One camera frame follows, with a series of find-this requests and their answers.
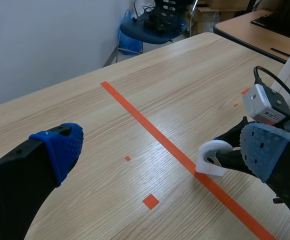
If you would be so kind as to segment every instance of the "small orange square marker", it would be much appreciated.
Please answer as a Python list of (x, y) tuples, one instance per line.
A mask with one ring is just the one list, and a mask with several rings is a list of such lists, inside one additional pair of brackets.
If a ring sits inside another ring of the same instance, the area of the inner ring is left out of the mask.
[(153, 196), (153, 194), (150, 194), (148, 197), (146, 197), (143, 200), (143, 203), (149, 208), (149, 210), (152, 210), (155, 208), (157, 204), (159, 204), (160, 201), (156, 199), (156, 197)]
[(241, 94), (242, 94), (242, 95), (245, 95), (249, 90), (250, 90), (250, 89), (247, 88), (247, 89), (245, 89), (244, 91), (242, 91)]

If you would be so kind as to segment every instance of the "white wall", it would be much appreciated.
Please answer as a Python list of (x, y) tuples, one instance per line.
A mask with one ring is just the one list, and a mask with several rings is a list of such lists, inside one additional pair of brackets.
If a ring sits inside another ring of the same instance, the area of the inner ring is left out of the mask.
[(133, 0), (0, 0), (0, 103), (101, 68)]

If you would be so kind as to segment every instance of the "orange tape line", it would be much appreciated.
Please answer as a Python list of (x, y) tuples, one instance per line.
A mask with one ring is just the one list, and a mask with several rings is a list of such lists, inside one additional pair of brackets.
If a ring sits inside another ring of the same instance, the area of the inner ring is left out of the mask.
[(259, 239), (274, 240), (275, 238), (257, 222), (244, 208), (232, 199), (209, 176), (195, 172), (195, 164), (179, 150), (164, 134), (146, 119), (132, 104), (130, 104), (108, 82), (100, 85), (111, 94), (157, 141), (160, 142), (192, 175), (195, 176), (218, 200), (220, 200), (246, 227)]
[(149, 210), (152, 210), (157, 204), (160, 203), (160, 201), (158, 201), (153, 194), (150, 194), (143, 200), (143, 203), (149, 208)]
[(250, 89), (247, 88), (247, 89), (245, 89), (244, 91), (242, 91), (241, 94), (242, 94), (242, 95), (245, 95), (249, 90), (250, 90)]

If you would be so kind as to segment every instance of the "blue gripper pad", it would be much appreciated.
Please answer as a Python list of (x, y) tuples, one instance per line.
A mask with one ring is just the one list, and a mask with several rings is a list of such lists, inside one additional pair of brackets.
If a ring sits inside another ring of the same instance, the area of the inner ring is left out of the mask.
[(61, 126), (70, 126), (71, 132), (63, 136), (58, 132), (40, 131), (29, 136), (30, 139), (40, 140), (45, 143), (49, 160), (51, 162), (57, 186), (59, 187), (73, 162), (80, 156), (83, 146), (83, 129), (76, 123), (63, 123)]
[(251, 123), (240, 133), (240, 152), (247, 167), (265, 183), (289, 141), (290, 132)]

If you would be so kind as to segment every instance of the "wooden table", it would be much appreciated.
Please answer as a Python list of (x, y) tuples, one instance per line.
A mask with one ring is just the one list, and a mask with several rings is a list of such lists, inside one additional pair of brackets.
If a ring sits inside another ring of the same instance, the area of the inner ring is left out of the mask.
[(214, 33), (285, 64), (289, 57), (275, 50), (290, 55), (290, 38), (251, 23), (271, 13), (258, 10), (220, 22)]
[[(77, 165), (26, 239), (257, 239), (245, 226), (254, 228), (251, 222), (240, 221), (100, 85), (109, 82), (195, 162), (202, 143), (246, 115), (241, 92), (253, 85), (256, 65), (275, 74), (283, 66), (203, 33), (0, 105), (0, 157), (64, 122), (84, 130)], [(270, 234), (290, 239), (290, 211), (273, 204), (267, 185), (233, 170), (211, 178)], [(150, 194), (159, 200), (152, 210), (143, 203)]]

